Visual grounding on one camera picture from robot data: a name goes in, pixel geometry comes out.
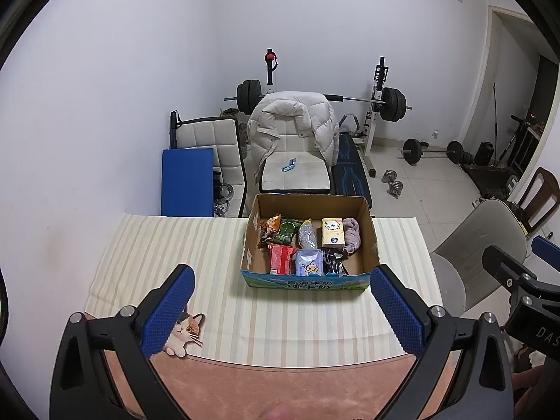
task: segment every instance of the black weight plate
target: black weight plate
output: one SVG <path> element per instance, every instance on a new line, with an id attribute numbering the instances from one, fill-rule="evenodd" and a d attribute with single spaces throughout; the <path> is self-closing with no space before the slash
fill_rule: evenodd
<path id="1" fill-rule="evenodd" d="M 237 86 L 237 93 L 235 95 L 235 97 L 237 99 L 237 108 L 239 109 L 240 112 L 243 111 L 242 107 L 243 107 L 243 103 L 244 103 L 243 98 L 242 98 L 242 94 L 241 94 L 242 93 L 242 87 L 241 86 L 242 86 L 241 84 L 239 84 Z"/>
<path id="2" fill-rule="evenodd" d="M 240 112 L 246 115 L 251 115 L 249 112 L 249 86 L 251 84 L 250 80 L 244 80 L 241 85 L 237 87 L 237 108 Z"/>
<path id="3" fill-rule="evenodd" d="M 463 158 L 463 153 L 465 151 L 463 150 L 463 146 L 460 142 L 457 142 L 456 140 L 451 141 L 447 146 L 447 151 L 447 158 L 449 158 L 449 161 L 453 164 L 461 163 L 461 159 Z"/>
<path id="4" fill-rule="evenodd" d="M 469 166 L 473 163 L 472 154 L 469 152 L 463 152 L 463 156 L 461 157 L 461 164 Z"/>
<path id="5" fill-rule="evenodd" d="M 402 119 L 402 117 L 404 117 L 404 114 L 407 111 L 407 99 L 400 92 L 400 90 L 395 89 L 395 92 L 397 94 L 397 112 L 395 115 L 395 120 L 393 121 L 399 121 L 400 119 Z"/>
<path id="6" fill-rule="evenodd" d="M 260 95 L 262 95 L 260 89 L 260 81 L 252 80 L 249 87 L 248 87 L 248 113 L 247 115 L 251 115 L 255 109 L 255 107 L 260 102 Z"/>
<path id="7" fill-rule="evenodd" d="M 394 88 L 386 86 L 381 94 L 381 100 L 385 102 L 379 110 L 379 114 L 385 121 L 395 121 L 397 113 L 397 94 Z"/>
<path id="8" fill-rule="evenodd" d="M 422 146 L 418 140 L 408 139 L 402 146 L 402 149 L 403 151 L 410 150 L 410 153 L 403 153 L 402 156 L 411 166 L 420 161 L 420 158 L 422 157 Z"/>

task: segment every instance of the white leather chair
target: white leather chair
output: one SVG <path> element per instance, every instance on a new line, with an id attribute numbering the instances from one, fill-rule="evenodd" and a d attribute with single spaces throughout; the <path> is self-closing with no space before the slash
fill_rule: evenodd
<path id="1" fill-rule="evenodd" d="M 247 195 L 239 131 L 235 117 L 206 117 L 183 122 L 177 129 L 177 148 L 213 148 L 214 168 L 233 186 L 226 218 L 241 218 Z"/>
<path id="2" fill-rule="evenodd" d="M 461 316 L 500 284 L 482 266 L 482 253 L 496 245 L 523 263 L 527 238 L 508 206 L 497 199 L 480 203 L 430 254 L 440 286 L 443 307 Z"/>
<path id="3" fill-rule="evenodd" d="M 327 164 L 315 148 L 315 137 L 301 137 L 293 117 L 277 116 L 276 130 L 280 140 L 274 152 L 265 160 L 260 174 L 262 193 L 329 194 L 331 188 Z M 282 172 L 290 160 L 296 166 Z"/>

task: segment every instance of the cat sticker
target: cat sticker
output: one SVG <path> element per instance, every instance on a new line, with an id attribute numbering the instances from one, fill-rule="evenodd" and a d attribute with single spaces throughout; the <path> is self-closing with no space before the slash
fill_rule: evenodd
<path id="1" fill-rule="evenodd" d="M 327 221 L 325 223 L 325 228 L 328 231 L 337 231 L 341 228 L 341 224 L 338 221 Z"/>
<path id="2" fill-rule="evenodd" d="M 185 307 L 163 347 L 167 355 L 185 357 L 187 355 L 186 345 L 188 343 L 196 343 L 202 347 L 202 341 L 199 336 L 204 320 L 204 314 L 191 316 L 187 313 L 187 307 Z"/>

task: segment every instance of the person's hand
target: person's hand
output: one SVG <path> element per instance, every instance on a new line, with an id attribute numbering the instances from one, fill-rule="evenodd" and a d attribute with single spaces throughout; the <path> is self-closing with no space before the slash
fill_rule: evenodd
<path id="1" fill-rule="evenodd" d="M 257 420 L 294 420 L 293 411 L 287 404 L 278 401 L 265 408 Z"/>

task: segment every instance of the white puffer jacket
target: white puffer jacket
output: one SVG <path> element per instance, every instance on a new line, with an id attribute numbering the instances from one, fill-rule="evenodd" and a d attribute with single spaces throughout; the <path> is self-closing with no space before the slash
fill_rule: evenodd
<path id="1" fill-rule="evenodd" d="M 258 163 L 255 177 L 259 176 L 262 163 L 274 152 L 280 139 L 277 115 L 293 116 L 299 136 L 315 136 L 315 147 L 330 171 L 338 159 L 340 129 L 329 101 L 320 93 L 278 92 L 262 98 L 247 123 L 253 162 Z"/>

